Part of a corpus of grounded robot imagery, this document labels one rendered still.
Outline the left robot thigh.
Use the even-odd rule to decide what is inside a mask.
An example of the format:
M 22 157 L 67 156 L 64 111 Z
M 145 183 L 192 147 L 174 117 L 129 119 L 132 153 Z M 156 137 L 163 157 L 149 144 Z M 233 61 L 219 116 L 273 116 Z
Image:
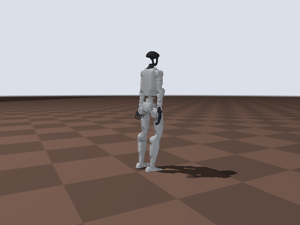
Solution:
M 145 141 L 147 139 L 147 134 L 148 134 L 148 131 L 149 131 L 149 126 L 150 126 L 150 114 L 148 113 L 145 113 L 143 111 L 143 106 L 140 106 L 138 108 L 138 113 L 142 116 L 141 116 L 141 129 L 142 129 L 142 132 L 139 134 L 138 136 L 138 139 L 140 141 Z

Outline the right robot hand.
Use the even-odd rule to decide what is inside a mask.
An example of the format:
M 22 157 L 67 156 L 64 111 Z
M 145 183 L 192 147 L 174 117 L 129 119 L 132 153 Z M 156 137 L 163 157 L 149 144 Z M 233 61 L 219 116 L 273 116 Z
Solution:
M 158 125 L 158 124 L 160 123 L 160 120 L 161 120 L 161 113 L 162 113 L 161 107 L 158 107 L 158 108 L 157 108 L 157 112 L 158 112 L 158 121 L 157 121 L 157 123 L 155 123 L 155 125 Z

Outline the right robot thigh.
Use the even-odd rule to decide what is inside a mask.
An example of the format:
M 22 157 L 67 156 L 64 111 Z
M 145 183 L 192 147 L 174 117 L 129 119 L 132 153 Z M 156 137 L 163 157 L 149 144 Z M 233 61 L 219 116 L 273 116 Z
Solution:
M 161 120 L 160 123 L 158 125 L 155 125 L 155 123 L 157 123 L 158 121 L 158 112 L 157 112 L 157 108 L 156 107 L 152 107 L 151 108 L 151 116 L 154 119 L 154 130 L 155 130 L 155 135 L 152 136 L 150 138 L 150 143 L 152 144 L 152 139 L 153 138 L 157 138 L 159 141 L 161 139 L 162 133 L 163 133 L 163 129 L 164 129 L 164 117 L 163 117 L 163 112 L 161 113 Z

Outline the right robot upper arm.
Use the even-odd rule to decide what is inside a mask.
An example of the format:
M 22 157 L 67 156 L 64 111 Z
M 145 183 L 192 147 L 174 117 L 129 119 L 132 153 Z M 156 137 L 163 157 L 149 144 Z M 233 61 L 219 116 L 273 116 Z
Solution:
M 163 71 L 161 70 L 154 70 L 154 76 L 156 77 L 156 84 L 157 84 L 157 93 L 159 94 L 160 90 L 162 89 L 163 84 Z

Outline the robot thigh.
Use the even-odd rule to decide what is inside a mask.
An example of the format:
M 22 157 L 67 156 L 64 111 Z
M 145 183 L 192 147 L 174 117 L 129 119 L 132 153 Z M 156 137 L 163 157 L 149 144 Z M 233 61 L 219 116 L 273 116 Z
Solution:
M 157 138 L 159 141 L 161 139 L 162 133 L 163 133 L 163 129 L 164 129 L 164 117 L 163 117 L 163 112 L 161 113 L 161 120 L 160 123 L 158 125 L 155 125 L 155 123 L 157 123 L 158 121 L 158 112 L 157 112 L 157 108 L 156 107 L 152 107 L 151 108 L 151 116 L 154 119 L 154 130 L 155 130 L 155 135 L 152 136 L 150 138 L 150 143 L 152 144 L 152 139 L 153 138 Z
M 145 141 L 147 139 L 147 134 L 148 134 L 148 131 L 149 131 L 149 126 L 150 126 L 150 114 L 148 113 L 145 113 L 143 111 L 143 106 L 140 106 L 138 108 L 138 113 L 142 116 L 141 116 L 141 129 L 142 129 L 142 132 L 139 134 L 138 136 L 138 139 L 140 141 Z

